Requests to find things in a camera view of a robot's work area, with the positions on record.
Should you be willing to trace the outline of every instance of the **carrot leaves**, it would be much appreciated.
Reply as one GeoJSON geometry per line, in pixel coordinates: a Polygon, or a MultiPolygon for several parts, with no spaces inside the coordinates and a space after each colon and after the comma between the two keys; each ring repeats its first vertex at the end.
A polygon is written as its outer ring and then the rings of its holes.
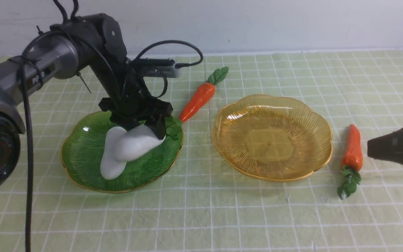
{"type": "Polygon", "coordinates": [[[360,185],[362,178],[358,171],[348,166],[343,167],[342,174],[345,177],[345,180],[338,188],[337,193],[340,199],[344,200],[357,191],[357,185],[360,185]]]}
{"type": "Polygon", "coordinates": [[[211,83],[213,85],[216,85],[217,83],[221,82],[224,80],[228,74],[229,67],[225,66],[222,68],[217,68],[214,70],[214,73],[212,73],[206,82],[211,83]]]}
{"type": "Polygon", "coordinates": [[[181,121],[173,116],[166,118],[166,135],[175,140],[180,132],[181,121]]]}

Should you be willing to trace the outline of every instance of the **green plate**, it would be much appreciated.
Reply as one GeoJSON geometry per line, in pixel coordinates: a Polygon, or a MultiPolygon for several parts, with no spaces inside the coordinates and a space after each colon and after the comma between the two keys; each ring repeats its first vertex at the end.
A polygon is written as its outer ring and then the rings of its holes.
{"type": "Polygon", "coordinates": [[[65,140],[61,161],[69,178],[78,186],[101,193],[126,193],[140,188],[165,174],[174,165],[183,144],[181,121],[166,120],[164,142],[139,159],[128,162],[123,173],[113,180],[100,174],[107,131],[117,126],[111,112],[96,112],[80,120],[65,140]]]}

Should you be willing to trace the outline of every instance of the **plate rim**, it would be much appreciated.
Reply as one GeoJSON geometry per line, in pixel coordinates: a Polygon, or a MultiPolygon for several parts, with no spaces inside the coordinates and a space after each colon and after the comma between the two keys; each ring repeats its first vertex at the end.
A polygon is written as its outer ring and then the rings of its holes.
{"type": "Polygon", "coordinates": [[[177,151],[177,153],[176,153],[176,155],[175,155],[175,159],[174,159],[173,163],[172,163],[162,174],[160,174],[158,177],[154,178],[153,180],[150,180],[149,182],[144,183],[144,184],[142,184],[142,185],[138,185],[137,187],[134,187],[134,188],[130,188],[130,189],[126,189],[126,190],[116,190],[116,191],[110,191],[110,190],[96,190],[96,189],[92,189],[92,188],[86,187],[86,186],[81,185],[80,183],[76,182],[74,179],[72,179],[71,176],[69,176],[68,168],[66,167],[66,164],[65,164],[65,162],[64,162],[64,160],[63,160],[64,145],[65,145],[65,143],[71,138],[73,132],[75,131],[75,129],[77,128],[77,126],[78,126],[83,120],[85,120],[85,119],[87,119],[88,117],[90,117],[90,116],[92,116],[92,115],[94,115],[94,114],[97,114],[97,113],[106,113],[106,112],[104,112],[104,111],[97,111],[97,112],[93,112],[93,113],[90,113],[90,114],[84,116],[82,119],[80,119],[80,120],[74,125],[74,127],[72,128],[71,133],[66,137],[66,139],[65,139],[65,140],[62,142],[62,144],[61,144],[61,148],[60,148],[60,161],[61,161],[61,164],[62,164],[64,170],[65,170],[65,173],[66,173],[67,178],[68,178],[73,184],[77,185],[77,186],[80,187],[80,188],[83,188],[83,189],[86,189],[86,190],[91,190],[91,191],[96,191],[96,192],[98,192],[98,193],[123,194],[123,193],[128,193],[128,192],[133,191],[133,190],[138,190],[139,188],[142,188],[142,187],[144,187],[144,186],[146,186],[146,185],[148,185],[148,184],[150,184],[150,183],[152,183],[152,182],[155,182],[155,181],[158,180],[159,178],[163,177],[163,175],[165,175],[165,174],[175,165],[175,163],[176,163],[176,161],[178,160],[178,157],[179,157],[179,155],[180,155],[180,153],[181,153],[181,148],[182,148],[183,145],[184,145],[184,130],[183,130],[183,128],[181,128],[181,145],[180,145],[179,148],[178,148],[178,151],[177,151]]]}
{"type": "Polygon", "coordinates": [[[315,111],[313,111],[312,108],[310,108],[307,104],[305,104],[304,102],[301,102],[298,99],[294,99],[292,97],[272,96],[270,94],[250,94],[248,96],[245,96],[245,97],[243,97],[243,98],[241,98],[241,99],[239,99],[239,100],[237,100],[235,102],[232,102],[232,103],[222,107],[222,109],[219,110],[219,112],[217,113],[217,116],[216,116],[215,121],[214,121],[214,127],[211,130],[211,141],[212,141],[215,149],[217,150],[217,152],[224,158],[224,160],[227,163],[229,163],[234,169],[236,169],[237,171],[239,171],[240,173],[242,173],[242,174],[244,174],[246,176],[253,177],[255,179],[271,181],[271,182],[292,182],[292,181],[296,181],[296,180],[300,180],[300,179],[305,179],[306,177],[312,175],[314,172],[316,172],[316,171],[320,170],[321,168],[323,168],[324,166],[326,166],[329,163],[329,161],[331,161],[331,158],[332,158],[332,155],[333,155],[333,152],[334,152],[334,146],[332,145],[332,138],[333,138],[332,128],[331,128],[331,125],[329,124],[329,122],[322,115],[320,115],[320,114],[316,113],[315,111]],[[250,98],[252,96],[262,96],[262,97],[266,96],[266,97],[270,97],[270,98],[273,98],[273,99],[291,99],[291,100],[295,100],[295,101],[299,102],[300,104],[304,105],[306,108],[308,108],[311,113],[314,113],[315,115],[318,115],[323,121],[325,121],[326,125],[329,128],[329,132],[330,132],[330,141],[328,142],[329,147],[330,147],[330,154],[329,154],[329,157],[325,160],[325,162],[323,164],[321,164],[320,166],[318,166],[318,168],[313,169],[311,172],[309,172],[306,175],[303,175],[301,177],[289,178],[289,179],[273,179],[273,178],[267,178],[267,177],[261,177],[261,176],[249,174],[249,173],[243,171],[242,169],[240,169],[239,167],[237,167],[235,164],[232,164],[231,161],[229,161],[228,159],[226,159],[224,154],[223,154],[223,152],[220,150],[220,147],[217,145],[217,141],[215,140],[216,139],[215,138],[215,129],[216,129],[216,125],[220,121],[220,114],[222,113],[222,111],[226,110],[228,107],[230,107],[232,105],[235,105],[235,104],[238,104],[238,103],[242,102],[244,99],[250,98]]]}

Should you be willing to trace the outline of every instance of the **light green tablecloth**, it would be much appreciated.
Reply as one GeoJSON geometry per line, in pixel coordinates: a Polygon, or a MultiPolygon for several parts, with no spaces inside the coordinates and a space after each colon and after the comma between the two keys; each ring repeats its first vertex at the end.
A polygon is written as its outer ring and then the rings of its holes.
{"type": "MultiPolygon", "coordinates": [[[[171,80],[163,99],[175,115],[224,65],[230,73],[214,98],[184,123],[175,166],[124,195],[78,188],[60,162],[75,123],[106,97],[90,70],[83,75],[92,94],[75,77],[52,80],[32,95],[33,251],[403,252],[402,166],[365,157],[357,193],[345,201],[336,195],[345,128],[358,126],[366,153],[368,139],[403,126],[403,51],[208,56],[171,80]],[[211,145],[211,127],[219,109],[256,93],[294,97],[323,115],[333,128],[330,163],[286,184],[235,172],[211,145]]],[[[148,81],[159,94],[162,81],[148,81]]],[[[26,156],[24,145],[19,166],[0,187],[0,252],[24,251],[26,156]]]]}

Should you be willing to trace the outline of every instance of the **white wall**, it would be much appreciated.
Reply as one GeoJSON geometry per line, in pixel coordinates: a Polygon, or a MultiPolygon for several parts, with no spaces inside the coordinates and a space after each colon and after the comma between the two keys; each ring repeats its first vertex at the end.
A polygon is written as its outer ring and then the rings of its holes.
{"type": "MultiPolygon", "coordinates": [[[[71,13],[72,0],[60,2],[71,13]]],[[[403,47],[403,0],[80,0],[78,14],[99,12],[117,19],[131,54],[165,39],[204,53],[403,47]]],[[[52,0],[0,0],[0,56],[60,21],[52,0]]]]}

